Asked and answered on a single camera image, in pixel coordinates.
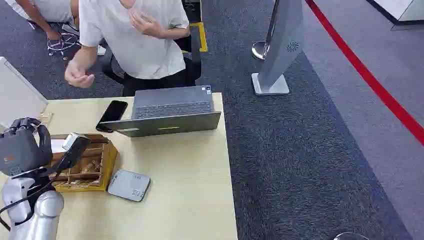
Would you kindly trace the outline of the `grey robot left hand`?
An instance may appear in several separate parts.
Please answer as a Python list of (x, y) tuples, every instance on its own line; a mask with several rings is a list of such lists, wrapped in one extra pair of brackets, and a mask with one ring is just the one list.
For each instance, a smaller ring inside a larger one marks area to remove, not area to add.
[[(53, 160), (51, 140), (47, 127), (38, 119), (25, 117), (14, 120), (0, 134), (0, 171), (13, 177), (49, 165)], [(71, 133), (65, 143), (63, 157), (47, 168), (44, 176), (72, 168), (91, 140), (85, 135)]]

